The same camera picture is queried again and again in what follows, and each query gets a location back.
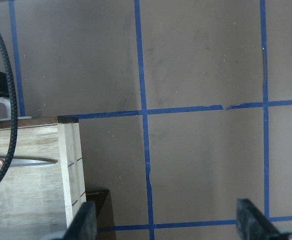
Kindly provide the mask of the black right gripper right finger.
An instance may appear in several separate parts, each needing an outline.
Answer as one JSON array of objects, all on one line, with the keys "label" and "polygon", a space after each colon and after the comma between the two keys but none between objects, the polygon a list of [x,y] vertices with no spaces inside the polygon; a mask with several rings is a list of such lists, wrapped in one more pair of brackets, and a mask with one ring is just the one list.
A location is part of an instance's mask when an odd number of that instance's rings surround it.
[{"label": "black right gripper right finger", "polygon": [[236,202],[236,230],[241,240],[279,240],[281,233],[249,199]]}]

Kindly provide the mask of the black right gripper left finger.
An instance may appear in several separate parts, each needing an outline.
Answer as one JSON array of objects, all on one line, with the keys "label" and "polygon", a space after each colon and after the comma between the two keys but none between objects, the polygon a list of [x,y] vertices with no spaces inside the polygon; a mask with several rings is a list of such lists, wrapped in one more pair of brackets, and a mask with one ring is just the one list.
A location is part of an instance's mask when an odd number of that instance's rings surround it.
[{"label": "black right gripper left finger", "polygon": [[67,231],[64,240],[95,240],[97,236],[96,205],[93,201],[84,202]]}]

